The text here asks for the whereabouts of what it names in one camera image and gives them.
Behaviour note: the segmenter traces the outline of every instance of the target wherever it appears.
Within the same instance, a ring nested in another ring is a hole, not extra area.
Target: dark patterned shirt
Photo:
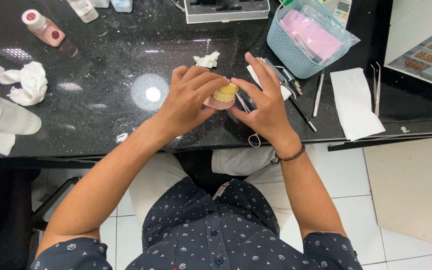
[[[279,239],[279,225],[253,185],[234,180],[211,198],[188,177],[153,205],[142,228],[143,253],[129,270],[361,270],[348,238],[314,232],[304,254]],[[60,242],[31,268],[109,270],[107,245],[91,238]]]

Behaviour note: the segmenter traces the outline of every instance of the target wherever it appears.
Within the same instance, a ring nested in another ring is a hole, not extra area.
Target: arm
[[[230,81],[203,67],[173,70],[171,87],[159,112],[91,169],[54,212],[36,256],[77,237],[99,239],[99,226],[116,208],[134,177],[171,139],[191,131],[216,110],[203,101]]]
[[[286,116],[279,79],[274,70],[259,58],[246,53],[263,91],[252,83],[232,78],[255,101],[251,113],[235,107],[229,110],[239,120],[266,138],[279,157],[289,158],[301,150],[301,141]],[[286,192],[296,217],[301,237],[312,232],[333,232],[346,236],[339,214],[306,153],[291,161],[281,161]]]

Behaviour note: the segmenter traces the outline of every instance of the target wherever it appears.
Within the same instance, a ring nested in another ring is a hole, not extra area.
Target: dental model
[[[216,110],[225,110],[231,108],[234,104],[234,95],[238,92],[240,88],[230,83],[227,86],[223,86],[217,89],[213,95],[210,95],[203,104],[216,109]]]

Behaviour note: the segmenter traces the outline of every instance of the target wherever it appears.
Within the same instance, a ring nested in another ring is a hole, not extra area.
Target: hand
[[[159,111],[150,121],[169,141],[193,130],[216,110],[201,109],[203,102],[213,92],[230,84],[226,77],[212,73],[205,67],[180,66],[173,70],[169,94]]]
[[[233,106],[228,111],[268,140],[278,156],[289,158],[298,153],[301,143],[288,121],[278,76],[265,62],[253,57],[251,53],[247,52],[245,58],[258,76],[262,92],[243,79],[232,78],[231,82],[248,93],[257,109],[247,113]]]

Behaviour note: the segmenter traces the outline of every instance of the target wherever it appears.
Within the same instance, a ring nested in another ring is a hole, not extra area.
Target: electronic device
[[[186,23],[267,19],[269,0],[184,0]]]
[[[432,83],[432,0],[419,2],[393,3],[384,66]]]
[[[346,29],[352,0],[340,0],[333,10],[334,18]]]

